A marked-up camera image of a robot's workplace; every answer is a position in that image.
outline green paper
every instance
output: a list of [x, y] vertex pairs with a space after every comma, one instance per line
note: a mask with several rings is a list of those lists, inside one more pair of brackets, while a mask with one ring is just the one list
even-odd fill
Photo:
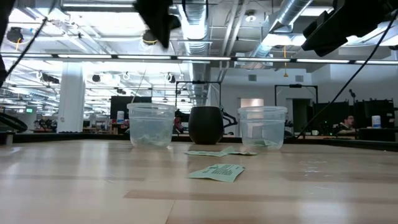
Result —
[[225, 152], [207, 152], [207, 151], [188, 151], [186, 154], [191, 156], [215, 156], [215, 157], [223, 157], [227, 155]]
[[236, 150], [235, 150], [235, 147], [230, 146], [230, 147], [226, 147], [225, 149], [223, 149], [222, 152], [230, 154], [232, 152], [236, 152]]
[[232, 183], [244, 171], [243, 166], [233, 164], [215, 164], [203, 170], [192, 172], [188, 178], [209, 178]]
[[221, 152], [227, 153], [227, 154], [234, 154], [234, 155], [244, 155], [244, 156], [255, 156], [255, 155], [258, 155], [258, 153], [255, 153], [255, 152], [239, 152], [239, 151], [236, 151], [235, 147], [233, 147], [233, 146], [226, 147]]

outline desk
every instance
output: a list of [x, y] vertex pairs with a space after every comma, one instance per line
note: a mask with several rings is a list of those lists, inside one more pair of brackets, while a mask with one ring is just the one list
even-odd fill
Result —
[[305, 136], [305, 139], [350, 139], [354, 140], [354, 136]]
[[367, 141], [396, 141], [398, 128], [361, 128], [358, 130], [360, 140]]
[[97, 133], [98, 128], [83, 128], [84, 133]]
[[[231, 144], [79, 140], [0, 147], [4, 224], [398, 223], [398, 154], [284, 145], [258, 156], [188, 156]], [[187, 179], [241, 164], [234, 183]]]

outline ceiling light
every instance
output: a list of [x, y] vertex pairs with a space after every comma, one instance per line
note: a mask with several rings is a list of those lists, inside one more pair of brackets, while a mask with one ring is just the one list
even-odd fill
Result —
[[120, 59], [138, 59], [138, 60], [170, 60], [170, 56], [158, 56], [158, 55], [119, 55]]
[[302, 63], [348, 63], [349, 60], [327, 60], [327, 59], [297, 59]]
[[43, 73], [41, 71], [36, 72], [36, 78], [41, 79], [43, 77]]
[[[4, 58], [7, 57], [15, 57], [18, 58], [21, 54], [20, 53], [1, 53], [1, 56]], [[25, 54], [24, 58], [45, 58], [45, 57], [52, 57], [50, 54]]]
[[132, 8], [130, 4], [63, 4], [63, 7], [128, 7]]
[[[364, 60], [357, 60], [355, 61], [355, 64], [360, 64], [362, 65], [363, 63], [365, 63]], [[398, 61], [386, 61], [386, 60], [370, 60], [368, 61], [369, 65], [398, 65]]]
[[247, 10], [244, 14], [246, 16], [245, 20], [247, 22], [255, 21], [256, 20], [256, 16], [254, 15], [255, 13], [256, 11], [253, 9]]
[[220, 61], [229, 61], [231, 57], [197, 57], [197, 56], [178, 56], [179, 60], [220, 60]]
[[60, 58], [112, 58], [111, 55], [58, 55]]
[[247, 18], [245, 18], [246, 22], [253, 22], [256, 20], [255, 16], [247, 16]]
[[126, 72], [126, 74], [123, 74], [123, 79], [124, 79], [124, 80], [130, 80], [130, 74], [129, 74], [129, 72]]
[[101, 77], [99, 75], [93, 75], [93, 77], [91, 79], [93, 80], [93, 82], [100, 82], [101, 81]]
[[26, 106], [10, 106], [10, 105], [4, 105], [3, 107], [10, 108], [10, 109], [25, 109], [26, 108]]
[[290, 62], [289, 58], [244, 58], [240, 57], [236, 60], [242, 62]]

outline overhead light fixture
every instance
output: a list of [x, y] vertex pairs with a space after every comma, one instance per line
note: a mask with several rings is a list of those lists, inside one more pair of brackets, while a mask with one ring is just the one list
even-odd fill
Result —
[[41, 79], [43, 77], [42, 71], [37, 71], [36, 72], [36, 78]]
[[120, 59], [138, 59], [138, 60], [170, 60], [171, 56], [160, 55], [118, 55]]
[[93, 77], [91, 79], [93, 80], [93, 82], [100, 82], [101, 81], [101, 77], [99, 75], [93, 75]]
[[7, 32], [7, 40], [15, 44], [21, 44], [24, 42], [24, 36], [22, 35], [21, 27], [11, 27], [11, 29]]
[[328, 59], [297, 59], [302, 63], [349, 63], [349, 60], [328, 60]]
[[237, 58], [242, 62], [290, 62], [289, 58]]
[[256, 16], [254, 15], [256, 12], [253, 9], [247, 10], [244, 14], [246, 16], [246, 22], [253, 22], [256, 20]]
[[25, 109], [26, 106], [12, 106], [12, 105], [4, 105], [3, 107], [9, 108], [9, 109]]
[[126, 72], [126, 74], [123, 74], [123, 79], [124, 79], [124, 80], [130, 80], [130, 74], [129, 74], [129, 72]]
[[126, 7], [126, 8], [132, 8], [130, 4], [63, 4], [63, 7]]
[[[363, 63], [365, 63], [364, 60], [355, 61], [355, 64], [362, 65]], [[370, 60], [370, 61], [368, 61], [368, 65], [398, 65], [398, 61]]]
[[167, 81], [169, 81], [169, 83], [175, 83], [175, 77], [174, 77], [174, 75], [171, 74], [170, 72], [168, 72], [168, 73], [165, 75], [165, 79], [166, 79]]
[[[1, 53], [1, 56], [4, 58], [8, 57], [15, 57], [18, 58], [20, 56], [20, 53]], [[50, 54], [25, 54], [24, 58], [46, 58], [46, 57], [52, 57]]]
[[201, 57], [201, 56], [178, 56], [179, 60], [217, 60], [217, 61], [229, 61], [231, 57]]
[[58, 55], [60, 58], [112, 58], [111, 55], [93, 55], [93, 54], [81, 54], [81, 55]]

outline black stand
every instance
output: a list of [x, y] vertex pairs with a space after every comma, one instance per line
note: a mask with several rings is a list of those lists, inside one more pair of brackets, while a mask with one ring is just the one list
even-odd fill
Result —
[[357, 140], [357, 139], [358, 139], [358, 130], [356, 129], [356, 124], [355, 124], [355, 119], [356, 119], [355, 98], [356, 98], [356, 95], [355, 95], [355, 93], [353, 92], [352, 89], [349, 89], [348, 91], [349, 91], [349, 93], [351, 94], [351, 97], [353, 98], [353, 106], [354, 106], [353, 113], [354, 113], [355, 140]]

